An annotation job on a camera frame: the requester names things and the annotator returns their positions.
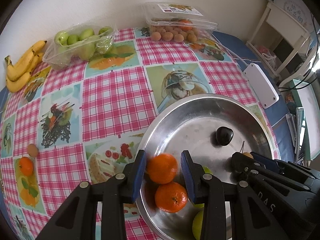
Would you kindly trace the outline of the clear box of longans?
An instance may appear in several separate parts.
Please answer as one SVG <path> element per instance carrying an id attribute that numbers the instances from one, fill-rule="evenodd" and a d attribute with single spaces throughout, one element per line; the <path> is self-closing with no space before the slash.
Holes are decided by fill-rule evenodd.
<path id="1" fill-rule="evenodd" d="M 199 7 L 170 2 L 146 2 L 142 5 L 150 38 L 158 42 L 191 42 L 209 38 L 218 24 Z"/>

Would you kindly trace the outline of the orange tangerine on plate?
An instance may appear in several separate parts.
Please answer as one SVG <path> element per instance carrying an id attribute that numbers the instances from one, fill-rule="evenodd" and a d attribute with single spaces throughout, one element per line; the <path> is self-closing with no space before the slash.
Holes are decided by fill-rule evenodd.
<path id="1" fill-rule="evenodd" d="M 155 193 L 156 206 L 167 213 L 177 213 L 188 201 L 186 189 L 176 182 L 159 185 Z"/>

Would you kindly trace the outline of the clear tray of green fruits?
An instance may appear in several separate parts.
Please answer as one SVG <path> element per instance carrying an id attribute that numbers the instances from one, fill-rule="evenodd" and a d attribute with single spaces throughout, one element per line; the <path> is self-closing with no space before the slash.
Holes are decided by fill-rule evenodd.
<path id="1" fill-rule="evenodd" d="M 117 28 L 114 25 L 78 24 L 59 31 L 48 46 L 42 61 L 55 70 L 73 64 L 73 61 L 90 61 L 95 56 L 105 55 L 113 46 Z"/>

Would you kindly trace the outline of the silver metal plate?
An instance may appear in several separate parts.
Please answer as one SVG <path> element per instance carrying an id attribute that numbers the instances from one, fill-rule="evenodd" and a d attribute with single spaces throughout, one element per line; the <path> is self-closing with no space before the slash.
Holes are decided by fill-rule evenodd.
<path id="1" fill-rule="evenodd" d="M 227 146 L 216 141 L 216 130 L 221 126 L 234 133 Z M 267 131 L 253 112 L 232 98 L 216 94 L 189 96 L 167 107 L 148 127 L 138 148 L 148 159 L 168 153 L 180 160 L 181 153 L 188 150 L 195 163 L 230 184 L 236 182 L 230 165 L 233 153 L 253 151 L 274 158 Z M 191 228 L 199 209 L 191 202 L 177 213 L 158 209 L 154 199 L 157 187 L 149 176 L 144 177 L 137 206 L 146 224 L 161 239 L 193 239 Z"/>

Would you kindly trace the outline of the white power strip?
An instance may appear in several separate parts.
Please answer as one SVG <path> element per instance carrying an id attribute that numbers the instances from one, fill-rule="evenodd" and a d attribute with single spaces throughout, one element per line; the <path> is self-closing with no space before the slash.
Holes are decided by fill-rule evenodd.
<path id="1" fill-rule="evenodd" d="M 274 86 L 257 64 L 250 63 L 244 70 L 244 75 L 264 109 L 271 107 L 279 100 Z"/>

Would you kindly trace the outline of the small green fruit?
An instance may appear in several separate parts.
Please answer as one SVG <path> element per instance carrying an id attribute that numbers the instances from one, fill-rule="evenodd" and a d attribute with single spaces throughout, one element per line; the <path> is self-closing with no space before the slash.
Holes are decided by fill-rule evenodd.
<path id="1" fill-rule="evenodd" d="M 213 172 L 208 167 L 203 166 L 203 170 L 205 171 L 205 173 L 213 175 Z"/>

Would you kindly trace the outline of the white wooden shelf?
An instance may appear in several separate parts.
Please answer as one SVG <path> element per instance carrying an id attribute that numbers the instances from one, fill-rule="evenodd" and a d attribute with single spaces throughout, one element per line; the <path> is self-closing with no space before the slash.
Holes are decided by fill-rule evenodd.
<path id="1" fill-rule="evenodd" d="M 264 46 L 269 49 L 269 51 L 274 51 L 283 40 L 292 47 L 292 51 L 280 62 L 280 65 L 274 69 L 268 61 L 263 58 L 262 53 L 258 51 L 258 46 Z M 268 2 L 258 25 L 252 36 L 246 42 L 246 45 L 262 59 L 274 77 L 280 77 L 280 72 L 284 70 L 309 40 L 310 33 L 306 28 L 288 12 L 276 6 L 273 2 Z"/>

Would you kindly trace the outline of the yellow banana bunch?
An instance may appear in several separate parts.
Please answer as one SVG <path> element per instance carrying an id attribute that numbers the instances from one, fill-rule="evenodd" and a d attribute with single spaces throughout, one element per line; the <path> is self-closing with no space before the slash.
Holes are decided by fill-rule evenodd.
<path id="1" fill-rule="evenodd" d="M 10 55 L 4 58 L 7 68 L 6 87 L 11 93 L 21 90 L 30 80 L 32 72 L 42 62 L 43 48 L 47 40 L 40 40 L 33 44 L 15 63 L 12 64 Z"/>

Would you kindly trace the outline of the black plum on plate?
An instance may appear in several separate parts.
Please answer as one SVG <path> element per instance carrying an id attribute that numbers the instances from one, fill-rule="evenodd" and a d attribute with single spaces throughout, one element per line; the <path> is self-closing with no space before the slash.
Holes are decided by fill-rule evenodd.
<path id="1" fill-rule="evenodd" d="M 234 136 L 233 130 L 229 127 L 221 126 L 216 130 L 216 141 L 221 146 L 230 144 Z"/>

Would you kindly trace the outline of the orange tangerine with stem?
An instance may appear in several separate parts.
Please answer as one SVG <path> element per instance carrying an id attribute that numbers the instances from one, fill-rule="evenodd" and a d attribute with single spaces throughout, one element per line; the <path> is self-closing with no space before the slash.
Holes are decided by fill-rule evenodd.
<path id="1" fill-rule="evenodd" d="M 20 172 L 24 176 L 31 176 L 33 174 L 34 165 L 28 157 L 22 157 L 18 162 L 18 166 L 20 168 Z"/>

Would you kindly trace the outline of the large green mango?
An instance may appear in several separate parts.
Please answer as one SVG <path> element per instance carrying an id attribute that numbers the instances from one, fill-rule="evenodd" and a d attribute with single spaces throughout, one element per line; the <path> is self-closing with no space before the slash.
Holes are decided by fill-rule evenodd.
<path id="1" fill-rule="evenodd" d="M 192 225 L 192 232 L 193 236 L 196 240 L 200 240 L 201 237 L 201 229 L 202 229 L 202 221 L 203 221 L 203 209 L 204 204 L 196 204 L 194 205 L 196 208 L 199 209 L 198 213 L 194 217 L 193 225 Z"/>

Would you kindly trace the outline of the checkered fruit-print tablecloth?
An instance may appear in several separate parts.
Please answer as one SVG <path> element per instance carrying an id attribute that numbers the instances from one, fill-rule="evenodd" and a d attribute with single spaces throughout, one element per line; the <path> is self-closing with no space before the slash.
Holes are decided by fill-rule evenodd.
<path id="1" fill-rule="evenodd" d="M 259 58 L 240 39 L 215 32 L 195 43 L 153 42 L 146 28 L 123 29 L 98 63 L 74 60 L 53 70 L 39 64 L 17 93 L 1 91 L 1 214 L 15 239 L 35 239 L 82 180 L 99 182 L 131 162 L 154 118 L 199 93 L 246 105 L 272 137 L 274 155 L 293 160 L 280 99 L 268 109 L 242 72 Z M 39 149 L 36 158 L 29 144 Z M 20 172 L 31 159 L 31 176 Z"/>

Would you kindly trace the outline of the brown longan near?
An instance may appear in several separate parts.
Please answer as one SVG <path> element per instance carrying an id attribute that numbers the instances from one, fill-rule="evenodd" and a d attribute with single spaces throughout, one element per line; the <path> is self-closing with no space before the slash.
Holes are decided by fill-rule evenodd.
<path id="1" fill-rule="evenodd" d="M 32 158 L 36 158 L 39 154 L 39 149 L 37 148 L 37 146 L 35 144 L 29 144 L 27 147 L 27 153 Z"/>

